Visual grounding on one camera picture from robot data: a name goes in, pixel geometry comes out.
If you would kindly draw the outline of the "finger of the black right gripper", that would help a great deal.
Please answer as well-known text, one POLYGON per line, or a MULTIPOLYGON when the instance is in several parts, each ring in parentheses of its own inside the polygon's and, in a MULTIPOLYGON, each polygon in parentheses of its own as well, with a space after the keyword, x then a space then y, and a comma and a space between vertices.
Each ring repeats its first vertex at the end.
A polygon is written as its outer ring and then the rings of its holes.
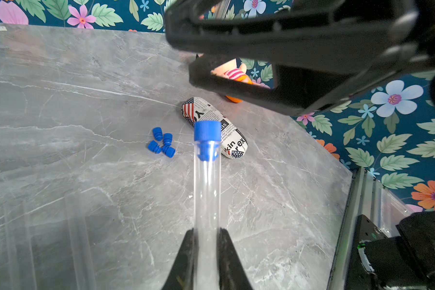
POLYGON ((346 93, 337 95, 337 88, 348 80, 347 75, 273 65, 275 87, 270 89, 211 73, 227 60, 230 57, 223 55, 197 58, 188 67, 189 82, 195 87, 229 95, 286 116, 324 111, 348 101, 346 93))
POLYGON ((213 1, 177 1, 164 15, 176 49, 353 74, 399 45, 419 18, 415 1, 299 1, 287 12, 202 20, 213 1))

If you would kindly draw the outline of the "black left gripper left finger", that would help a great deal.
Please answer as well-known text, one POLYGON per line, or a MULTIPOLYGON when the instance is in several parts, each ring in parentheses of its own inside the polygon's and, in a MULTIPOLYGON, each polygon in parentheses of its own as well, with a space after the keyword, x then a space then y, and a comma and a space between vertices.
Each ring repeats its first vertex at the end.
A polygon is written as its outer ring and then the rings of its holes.
POLYGON ((184 235, 162 290, 193 289, 194 238, 193 229, 188 230, 184 235))

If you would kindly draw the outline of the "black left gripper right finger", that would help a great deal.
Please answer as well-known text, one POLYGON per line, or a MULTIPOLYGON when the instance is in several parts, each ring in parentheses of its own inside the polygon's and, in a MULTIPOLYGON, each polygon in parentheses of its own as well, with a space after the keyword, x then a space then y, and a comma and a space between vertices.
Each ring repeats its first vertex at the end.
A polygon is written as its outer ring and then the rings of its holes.
POLYGON ((230 234, 224 228, 218 234, 218 267, 220 290, 253 290, 230 234))

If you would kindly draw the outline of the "clear test tube blue stopper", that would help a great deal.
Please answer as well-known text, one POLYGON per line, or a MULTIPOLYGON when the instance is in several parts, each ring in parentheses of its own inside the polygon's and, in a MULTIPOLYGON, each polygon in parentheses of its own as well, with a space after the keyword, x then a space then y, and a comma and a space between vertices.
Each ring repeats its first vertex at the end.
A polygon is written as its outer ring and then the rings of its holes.
POLYGON ((218 290, 221 145, 195 142, 193 288, 218 290))
POLYGON ((85 214, 80 204, 80 195, 78 193, 70 193, 65 196, 64 202, 77 289, 96 290, 94 265, 85 214))

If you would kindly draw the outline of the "blue stopper of tube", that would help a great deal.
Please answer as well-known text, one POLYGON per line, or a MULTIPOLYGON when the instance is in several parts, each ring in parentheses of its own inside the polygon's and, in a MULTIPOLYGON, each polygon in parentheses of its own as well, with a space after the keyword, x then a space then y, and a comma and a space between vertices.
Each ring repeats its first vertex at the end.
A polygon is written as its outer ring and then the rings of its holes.
POLYGON ((162 141, 163 140, 163 131, 160 127, 156 127, 152 129, 153 137, 155 141, 162 141))

